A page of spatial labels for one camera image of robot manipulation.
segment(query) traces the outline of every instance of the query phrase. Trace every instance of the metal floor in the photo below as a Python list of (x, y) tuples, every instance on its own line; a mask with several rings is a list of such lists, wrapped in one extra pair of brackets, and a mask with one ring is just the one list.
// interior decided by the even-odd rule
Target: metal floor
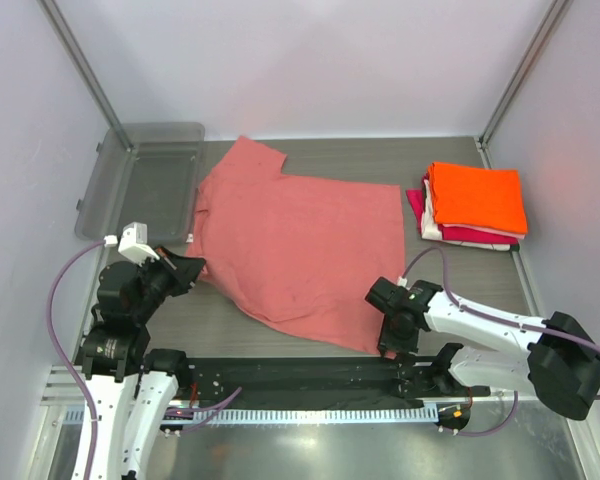
[[(264, 142), (288, 154), (283, 172), (417, 188), (434, 160), (481, 167), (471, 138), (283, 140)], [(208, 172), (232, 142), (207, 142)], [(431, 245), (418, 238), (403, 197), (407, 258)], [(467, 298), (526, 313), (510, 254), (445, 246), (454, 290)], [(413, 279), (441, 282), (434, 254)], [(148, 324), (151, 347), (185, 350), (189, 356), (360, 355), (332, 345), (294, 338), (253, 320), (207, 284), (169, 299)], [(422, 334), (420, 352), (435, 354), (449, 337)], [(494, 426), (510, 405), (476, 402), (468, 429)], [(51, 479), (68, 479), (80, 427), (65, 426)], [(583, 479), (564, 419), (537, 402), (523, 402), (515, 420), (487, 438), (438, 434), (432, 426), (323, 425), (280, 428), (208, 428), (181, 439), (160, 437), (146, 478), (150, 480), (383, 480), (398, 479)]]
[[(510, 402), (476, 402), (470, 427), (502, 421)], [(70, 480), (80, 426), (64, 426), (50, 480)], [(513, 422), (483, 438), (418, 424), (213, 427), (159, 436), (147, 480), (584, 480), (564, 419), (522, 402)]]
[[(288, 155), (283, 173), (419, 188), (422, 175), (435, 160), (482, 167), (474, 140), (320, 139), (263, 142)], [(203, 176), (233, 142), (206, 142)], [(419, 238), (416, 221), (402, 197), (407, 259), (432, 245)], [(522, 288), (509, 253), (446, 245), (451, 284), (456, 293), (485, 304), (527, 313)], [(423, 258), (413, 278), (440, 283), (437, 254)], [(184, 350), (189, 356), (344, 356), (361, 355), (325, 343), (276, 332), (242, 313), (214, 287), (202, 282), (190, 294), (167, 300), (148, 324), (152, 347)], [(420, 353), (435, 354), (449, 341), (422, 333)]]

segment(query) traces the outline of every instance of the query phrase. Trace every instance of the white bracket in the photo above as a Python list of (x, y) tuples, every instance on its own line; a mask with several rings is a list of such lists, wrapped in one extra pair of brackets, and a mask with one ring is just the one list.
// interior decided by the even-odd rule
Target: white bracket
[(136, 472), (137, 480), (146, 478), (151, 449), (169, 402), (178, 391), (178, 380), (164, 372), (142, 375), (140, 392), (133, 407), (124, 437), (122, 472)]
[(458, 350), (451, 360), (449, 373), (466, 387), (488, 385), (535, 395), (529, 380), (526, 360), (513, 360), (499, 352), (485, 352), (471, 347)]
[(137, 265), (142, 265), (147, 259), (159, 260), (158, 254), (147, 245), (147, 238), (147, 226), (133, 222), (124, 227), (118, 252)]
[[(93, 375), (86, 383), (98, 414), (98, 438), (91, 479), (120, 478), (122, 441), (138, 374), (125, 377), (122, 383), (116, 383), (114, 377), (108, 375)], [(85, 406), (78, 457), (71, 480), (91, 480), (84, 476), (90, 442), (91, 416)]]

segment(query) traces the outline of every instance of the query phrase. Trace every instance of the pink shirt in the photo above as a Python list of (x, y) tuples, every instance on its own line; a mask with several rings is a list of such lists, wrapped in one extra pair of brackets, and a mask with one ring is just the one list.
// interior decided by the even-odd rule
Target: pink shirt
[(187, 255), (270, 327), (376, 354), (382, 314), (364, 297), (404, 269), (400, 188), (283, 175), (285, 157), (240, 137), (200, 185)]

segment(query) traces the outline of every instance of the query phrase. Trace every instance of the orange folded cloth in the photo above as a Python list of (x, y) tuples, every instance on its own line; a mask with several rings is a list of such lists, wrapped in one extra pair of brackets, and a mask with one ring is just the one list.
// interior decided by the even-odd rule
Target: orange folded cloth
[(428, 173), (436, 223), (527, 233), (517, 171), (434, 162)]

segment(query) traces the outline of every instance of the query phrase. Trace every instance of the folded clothes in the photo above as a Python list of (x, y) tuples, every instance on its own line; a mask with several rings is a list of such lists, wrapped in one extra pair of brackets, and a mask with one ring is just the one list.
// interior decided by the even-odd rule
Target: folded clothes
[(486, 170), (434, 162), (427, 171), (438, 225), (524, 238), (528, 231), (515, 170)]
[(407, 199), (418, 223), (418, 231), (424, 240), (436, 240), (465, 247), (484, 248), (498, 251), (517, 251), (518, 244), (514, 238), (478, 232), (462, 227), (444, 227), (433, 220), (430, 200), (422, 190), (407, 190)]
[(271, 328), (377, 354), (364, 298), (404, 269), (400, 187), (283, 175), (285, 158), (240, 137), (200, 184), (187, 255)]
[(431, 201), (431, 187), (429, 180), (426, 176), (422, 179), (423, 195), (424, 195), (424, 208), (425, 212), (430, 212), (428, 215), (423, 217), (423, 221), (426, 220), (431, 224), (435, 225), (437, 229), (442, 233), (444, 240), (451, 240), (457, 242), (474, 242), (474, 243), (496, 243), (502, 245), (517, 245), (518, 239), (515, 236), (501, 235), (498, 233), (485, 232), (481, 229), (465, 226), (448, 226), (438, 225), (435, 223), (433, 218), (433, 205)]

